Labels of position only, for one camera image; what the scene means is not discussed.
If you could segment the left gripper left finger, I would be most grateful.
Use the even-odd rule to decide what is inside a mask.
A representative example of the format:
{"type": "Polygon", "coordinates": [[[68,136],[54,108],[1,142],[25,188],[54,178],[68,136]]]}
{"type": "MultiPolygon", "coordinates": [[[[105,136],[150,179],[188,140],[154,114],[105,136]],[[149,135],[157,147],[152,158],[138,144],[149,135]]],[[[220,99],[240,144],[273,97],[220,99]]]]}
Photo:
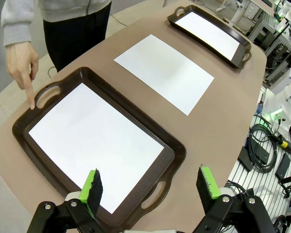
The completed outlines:
{"type": "Polygon", "coordinates": [[[91,170],[76,198],[60,205],[41,202],[33,215],[27,233],[66,233],[76,229],[79,233],[104,233],[96,220],[103,193],[99,170],[91,170]]]}

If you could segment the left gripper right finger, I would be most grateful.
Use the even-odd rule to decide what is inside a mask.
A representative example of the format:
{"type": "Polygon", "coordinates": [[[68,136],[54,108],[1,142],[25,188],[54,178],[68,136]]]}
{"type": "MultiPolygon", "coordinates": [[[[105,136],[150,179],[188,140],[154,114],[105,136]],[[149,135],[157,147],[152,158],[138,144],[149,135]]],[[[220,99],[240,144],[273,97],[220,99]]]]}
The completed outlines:
{"type": "Polygon", "coordinates": [[[193,233],[220,233],[225,226],[234,226],[238,233],[276,233],[260,197],[221,194],[208,167],[199,167],[196,187],[205,216],[193,233]]]}

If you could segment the white A4 paper sheet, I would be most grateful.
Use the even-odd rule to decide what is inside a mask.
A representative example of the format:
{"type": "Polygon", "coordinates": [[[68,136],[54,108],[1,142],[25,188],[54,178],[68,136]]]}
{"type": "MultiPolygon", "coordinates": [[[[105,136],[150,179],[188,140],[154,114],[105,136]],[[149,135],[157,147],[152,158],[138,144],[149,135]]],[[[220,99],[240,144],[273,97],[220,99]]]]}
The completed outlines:
{"type": "Polygon", "coordinates": [[[78,85],[29,131],[43,152],[77,186],[99,170],[101,206],[113,213],[163,146],[85,84],[78,85]]]}
{"type": "Polygon", "coordinates": [[[232,36],[194,12],[179,19],[176,24],[201,39],[228,60],[232,60],[240,44],[232,36]]]}
{"type": "Polygon", "coordinates": [[[154,35],[114,59],[139,80],[189,115],[214,77],[154,35]]]}

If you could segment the person's right forearm grey sleeve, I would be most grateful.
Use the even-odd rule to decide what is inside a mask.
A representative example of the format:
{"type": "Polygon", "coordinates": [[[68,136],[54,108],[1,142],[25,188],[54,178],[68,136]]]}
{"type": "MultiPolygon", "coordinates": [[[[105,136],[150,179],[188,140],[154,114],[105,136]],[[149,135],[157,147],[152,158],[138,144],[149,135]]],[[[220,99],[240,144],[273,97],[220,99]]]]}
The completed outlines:
{"type": "Polygon", "coordinates": [[[34,6],[44,0],[5,0],[1,12],[3,45],[5,47],[31,41],[30,24],[34,17],[34,6]]]}

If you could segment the person's right hand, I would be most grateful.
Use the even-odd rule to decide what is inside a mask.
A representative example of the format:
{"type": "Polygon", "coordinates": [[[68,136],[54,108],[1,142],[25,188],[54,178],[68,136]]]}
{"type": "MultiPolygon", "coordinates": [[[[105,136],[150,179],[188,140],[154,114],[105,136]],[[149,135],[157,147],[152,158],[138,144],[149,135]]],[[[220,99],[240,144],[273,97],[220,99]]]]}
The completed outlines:
{"type": "Polygon", "coordinates": [[[30,109],[35,108],[32,82],[38,72],[38,53],[31,42],[11,44],[6,47],[6,69],[18,87],[24,90],[30,109]]]}

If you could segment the brown plastic serving tray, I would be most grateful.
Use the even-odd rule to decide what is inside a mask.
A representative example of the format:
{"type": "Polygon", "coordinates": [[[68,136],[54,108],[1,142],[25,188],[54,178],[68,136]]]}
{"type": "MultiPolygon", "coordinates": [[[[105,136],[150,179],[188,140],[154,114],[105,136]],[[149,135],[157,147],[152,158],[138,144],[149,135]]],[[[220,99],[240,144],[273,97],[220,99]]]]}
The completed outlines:
{"type": "Polygon", "coordinates": [[[130,229],[142,216],[155,209],[167,195],[171,181],[186,156],[184,145],[129,99],[113,88],[88,67],[80,67],[61,81],[50,83],[35,97],[39,98],[49,89],[59,87],[60,93],[50,98],[42,108],[28,109],[12,127],[12,132],[21,148],[50,184],[64,197],[80,188],[76,182],[59,168],[29,135],[29,131],[63,100],[79,84],[89,87],[104,101],[119,111],[156,142],[163,146],[162,152],[145,171],[138,183],[119,205],[115,213],[100,206],[97,219],[107,233],[130,229]]]}
{"type": "Polygon", "coordinates": [[[179,31],[186,34],[194,41],[206,47],[208,50],[213,52],[215,55],[217,55],[219,58],[221,58],[223,61],[225,61],[227,64],[229,64],[233,68],[243,69],[247,61],[250,60],[251,58],[251,44],[246,38],[238,34],[238,32],[236,32],[234,29],[229,27],[222,20],[218,19],[217,17],[213,16],[212,14],[202,10],[201,8],[195,5],[189,5],[186,7],[180,6],[176,8],[174,13],[172,13],[171,15],[167,17],[167,20],[174,28],[178,29],[179,31]],[[232,60],[228,60],[219,52],[217,52],[214,48],[212,48],[211,46],[203,42],[201,39],[199,39],[192,33],[188,32],[187,30],[183,29],[182,27],[176,24],[176,21],[183,18],[190,12],[194,12],[198,14],[199,16],[203,17],[207,21],[211,22],[212,24],[214,24],[215,26],[219,27],[221,30],[226,32],[228,35],[232,36],[234,39],[236,39],[240,43],[232,60]]]}

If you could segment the black power brick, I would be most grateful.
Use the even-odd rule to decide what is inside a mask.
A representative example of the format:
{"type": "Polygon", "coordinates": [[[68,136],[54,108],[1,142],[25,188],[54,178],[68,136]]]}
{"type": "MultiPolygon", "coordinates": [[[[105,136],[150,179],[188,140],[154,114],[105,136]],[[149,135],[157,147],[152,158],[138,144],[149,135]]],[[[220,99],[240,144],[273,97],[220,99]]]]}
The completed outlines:
{"type": "Polygon", "coordinates": [[[291,162],[291,159],[289,157],[288,154],[284,153],[283,154],[283,157],[278,165],[278,168],[275,172],[275,176],[281,180],[285,177],[286,175],[286,172],[288,171],[288,168],[290,166],[290,162],[291,162]]]}
{"type": "Polygon", "coordinates": [[[248,150],[244,146],[242,146],[241,148],[240,154],[238,156],[238,161],[245,168],[247,172],[250,172],[253,169],[254,165],[250,159],[248,150]]]}
{"type": "Polygon", "coordinates": [[[269,160],[269,152],[267,152],[258,142],[256,142],[255,140],[252,140],[252,149],[253,149],[253,152],[255,154],[255,157],[258,159],[258,160],[261,160],[261,163],[263,165],[266,165],[268,164],[268,160],[269,160]]]}

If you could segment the person in grey hoodie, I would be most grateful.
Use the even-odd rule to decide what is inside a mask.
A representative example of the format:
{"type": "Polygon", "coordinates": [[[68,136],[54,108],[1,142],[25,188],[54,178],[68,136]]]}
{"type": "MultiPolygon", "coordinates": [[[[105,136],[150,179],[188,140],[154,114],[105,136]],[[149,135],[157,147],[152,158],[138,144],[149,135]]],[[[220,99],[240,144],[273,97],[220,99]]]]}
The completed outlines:
{"type": "Polygon", "coordinates": [[[48,54],[57,71],[105,39],[112,0],[39,0],[48,54]]]}

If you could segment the white table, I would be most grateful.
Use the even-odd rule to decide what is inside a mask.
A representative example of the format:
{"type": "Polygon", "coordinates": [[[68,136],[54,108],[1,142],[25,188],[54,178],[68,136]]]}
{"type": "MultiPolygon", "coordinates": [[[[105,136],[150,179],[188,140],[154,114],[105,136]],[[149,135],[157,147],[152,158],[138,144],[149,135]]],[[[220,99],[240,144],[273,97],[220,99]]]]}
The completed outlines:
{"type": "Polygon", "coordinates": [[[243,17],[245,11],[247,10],[251,0],[223,0],[223,3],[220,7],[218,7],[215,11],[220,12],[225,9],[226,3],[228,1],[235,1],[235,4],[238,6],[236,13],[234,14],[233,18],[229,21],[228,25],[232,28],[236,26],[241,18],[243,17]]]}

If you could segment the aluminium frame rack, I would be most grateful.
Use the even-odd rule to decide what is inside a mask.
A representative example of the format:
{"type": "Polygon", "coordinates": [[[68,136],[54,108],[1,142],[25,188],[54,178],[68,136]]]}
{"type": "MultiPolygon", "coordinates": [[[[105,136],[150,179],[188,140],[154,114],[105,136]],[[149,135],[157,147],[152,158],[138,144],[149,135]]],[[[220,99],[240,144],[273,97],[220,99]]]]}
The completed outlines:
{"type": "Polygon", "coordinates": [[[264,83],[274,84],[279,76],[291,68],[291,25],[284,27],[279,33],[276,26],[279,20],[262,12],[255,25],[249,30],[248,39],[257,42],[264,50],[267,64],[264,74],[264,83]]]}

